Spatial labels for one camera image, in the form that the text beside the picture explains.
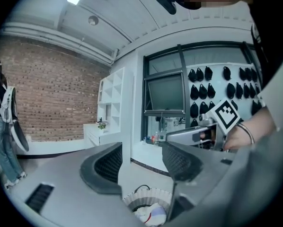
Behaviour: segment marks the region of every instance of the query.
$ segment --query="headset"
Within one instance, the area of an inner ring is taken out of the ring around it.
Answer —
[[[180,6],[189,9],[189,10],[197,10],[202,7],[201,2],[189,2],[185,0],[156,0],[157,2],[162,5],[165,10],[168,11],[169,14],[176,14],[176,6],[175,2],[178,3]]]

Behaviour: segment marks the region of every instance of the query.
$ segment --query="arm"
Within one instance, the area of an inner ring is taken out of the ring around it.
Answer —
[[[267,107],[259,110],[250,120],[245,121],[242,124],[249,129],[255,142],[276,130],[276,126]],[[234,127],[228,133],[224,149],[238,149],[242,146],[249,145],[250,143],[250,137],[246,132],[239,127]]]

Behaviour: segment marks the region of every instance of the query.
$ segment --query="silver bangle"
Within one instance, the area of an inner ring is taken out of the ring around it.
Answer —
[[[251,139],[251,144],[255,143],[253,135],[251,134],[250,130],[245,125],[238,123],[238,124],[236,124],[236,126],[240,127],[241,129],[243,129],[248,134],[248,136]]]

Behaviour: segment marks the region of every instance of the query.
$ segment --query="brick wall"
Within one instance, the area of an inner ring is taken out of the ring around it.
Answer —
[[[75,52],[35,40],[4,36],[0,60],[16,87],[19,122],[33,141],[83,138],[83,124],[97,117],[104,66]]]

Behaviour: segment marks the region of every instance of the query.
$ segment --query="woman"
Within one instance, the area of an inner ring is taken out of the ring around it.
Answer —
[[[262,69],[262,84],[265,87],[283,62],[283,0],[179,0],[179,3],[189,9],[199,9],[226,6],[239,1],[248,4],[255,23],[251,28],[251,34]],[[281,19],[273,19],[272,11]],[[242,124],[250,131],[255,142],[276,129],[267,107],[259,110],[250,120]],[[246,132],[234,127],[228,134],[224,148],[238,149],[250,143]]]
[[[0,102],[3,100],[6,88],[8,86],[5,76],[2,74],[2,65],[0,62]],[[18,163],[17,157],[13,152],[10,143],[9,124],[5,123],[0,115],[0,166],[7,176],[8,180],[5,187],[8,189],[19,182],[26,173]]]

